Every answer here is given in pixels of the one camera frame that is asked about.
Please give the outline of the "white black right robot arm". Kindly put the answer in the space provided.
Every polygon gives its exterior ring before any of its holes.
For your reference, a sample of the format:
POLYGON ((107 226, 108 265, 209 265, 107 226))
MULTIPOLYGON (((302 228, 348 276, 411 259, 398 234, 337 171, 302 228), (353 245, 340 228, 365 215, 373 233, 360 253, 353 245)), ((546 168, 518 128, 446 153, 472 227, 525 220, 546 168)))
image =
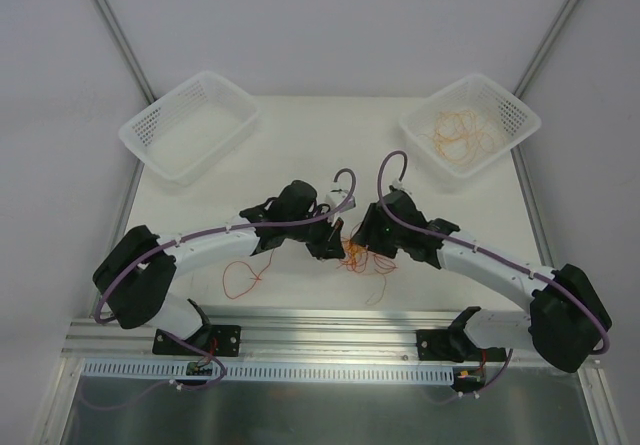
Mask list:
POLYGON ((510 312, 464 309, 427 341, 428 352, 442 360, 461 363, 487 349, 522 349, 573 373, 589 356, 608 350, 612 319, 582 269, 571 264, 535 268, 506 258, 452 222, 427 219, 404 191, 394 189, 371 204, 352 240, 387 258, 403 251, 518 306, 510 312))

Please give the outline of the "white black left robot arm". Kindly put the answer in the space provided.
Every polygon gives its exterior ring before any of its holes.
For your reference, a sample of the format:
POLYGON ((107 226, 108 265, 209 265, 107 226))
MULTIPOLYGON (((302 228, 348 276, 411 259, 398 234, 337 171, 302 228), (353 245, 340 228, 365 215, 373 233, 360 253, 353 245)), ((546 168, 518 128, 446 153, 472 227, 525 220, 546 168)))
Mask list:
POLYGON ((287 240, 304 244, 318 260, 342 259, 339 214, 354 205, 354 191, 338 183, 319 202, 313 186, 295 180, 278 196, 240 211, 222 226, 172 236, 136 226, 93 274, 101 293, 94 318, 100 324, 115 321, 125 330, 150 325, 164 344, 189 354, 207 351, 215 327, 194 300, 171 293, 177 278, 217 262, 272 251, 287 240), (103 308, 111 312, 108 319, 101 315, 103 308))

